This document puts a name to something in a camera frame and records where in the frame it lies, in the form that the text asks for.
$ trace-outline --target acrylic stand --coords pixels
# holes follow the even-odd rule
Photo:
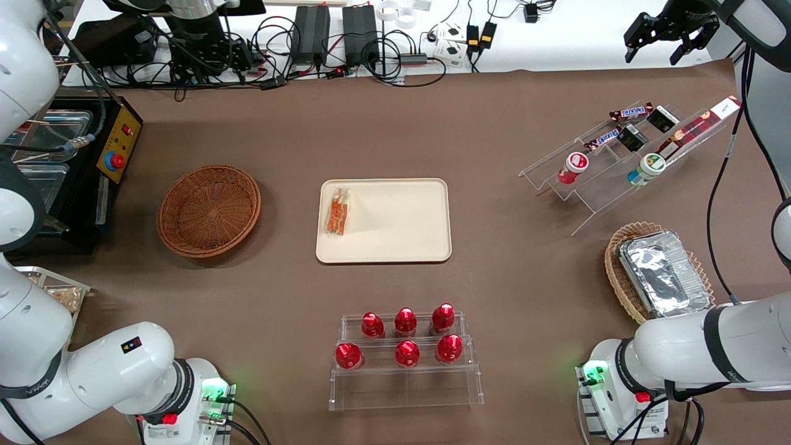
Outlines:
[[[634,108],[643,106],[645,102],[637,102],[627,108]],[[673,116],[679,118],[682,116],[673,105],[663,105]],[[583,146],[584,143],[595,139],[601,135],[606,134],[610,130],[615,129],[616,123],[608,120],[599,126],[588,131],[584,135],[576,138],[575,140],[567,143],[566,145],[553,151],[540,161],[519,173],[519,177],[524,177],[536,189],[543,191],[551,188],[561,200],[568,200],[571,196],[577,197],[582,203],[590,210],[591,215],[574,231],[571,236],[574,236],[580,229],[590,224],[590,222],[611,210],[619,203],[624,201],[632,193],[636,192],[639,187],[633,186],[627,179],[629,172],[635,169],[640,163],[640,160],[649,153],[655,153],[659,150],[660,145],[667,140],[676,131],[689,124],[692,120],[707,112],[708,109],[704,108],[685,120],[679,122],[676,126],[671,128],[664,134],[657,130],[645,118],[628,120],[624,124],[633,124],[649,141],[636,152],[629,152],[628,149],[621,144],[617,139],[613,139],[608,143],[596,148],[590,152]],[[727,120],[720,120],[712,127],[700,133],[695,139],[682,146],[678,152],[668,159],[666,169],[669,169],[672,164],[677,162],[683,156],[691,152],[693,149],[704,143],[708,138],[717,134],[723,127],[723,123]],[[558,171],[563,167],[566,162],[566,157],[579,151],[588,155],[589,166],[588,168],[577,177],[577,180],[572,184],[563,184],[558,179]]]
[[[415,315],[419,337],[396,338],[395,315],[390,314],[382,316],[386,338],[375,340],[362,334],[362,316],[341,319],[338,343],[356,344],[365,356],[365,366],[348,371],[333,361],[330,411],[483,404],[480,366],[464,313],[456,312],[450,332],[462,338],[463,356],[450,365],[434,359],[441,337],[429,335],[431,313]],[[415,367],[403,368],[395,362],[396,345],[403,340],[412,340],[420,347],[420,360]]]

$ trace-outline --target green led light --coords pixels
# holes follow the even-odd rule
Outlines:
[[[224,396],[227,390],[228,383],[219,377],[207,378],[201,385],[201,394],[209,400],[217,400],[217,397]]]

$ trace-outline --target beige tray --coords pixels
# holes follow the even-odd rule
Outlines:
[[[342,237],[325,230],[337,188],[350,192]],[[323,263],[430,263],[451,252],[442,179],[335,179],[321,186],[316,257]]]

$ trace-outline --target red switch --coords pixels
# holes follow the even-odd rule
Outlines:
[[[167,413],[162,416],[162,423],[166,425],[175,425],[179,420],[179,415],[174,413]]]
[[[638,400],[638,403],[646,403],[647,401],[651,401],[651,394],[648,394],[645,391],[640,391],[639,393],[634,394],[634,398]]]
[[[120,154],[113,154],[110,156],[110,166],[114,169],[122,169],[127,164],[127,160]]]

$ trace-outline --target round wicker basket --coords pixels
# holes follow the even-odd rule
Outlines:
[[[604,268],[607,269],[607,278],[610,280],[610,285],[612,285],[615,291],[615,296],[618,297],[618,301],[621,302],[623,309],[626,309],[630,317],[640,325],[645,322],[645,320],[648,320],[648,310],[645,309],[640,296],[634,289],[632,280],[626,274],[626,270],[624,270],[623,264],[621,264],[621,260],[618,258],[617,248],[618,244],[621,242],[655,234],[660,230],[662,230],[662,227],[652,222],[633,222],[631,224],[626,224],[612,235],[610,243],[604,251]],[[694,265],[695,270],[698,271],[698,275],[700,275],[703,280],[703,284],[709,292],[709,298],[713,302],[714,295],[711,291],[711,283],[709,283],[709,278],[703,271],[700,261],[694,257],[692,252],[687,251],[687,255],[689,255],[692,265]]]
[[[255,179],[229,165],[207,165],[182,176],[157,214],[159,238],[183,257],[207,258],[239,244],[261,212]]]

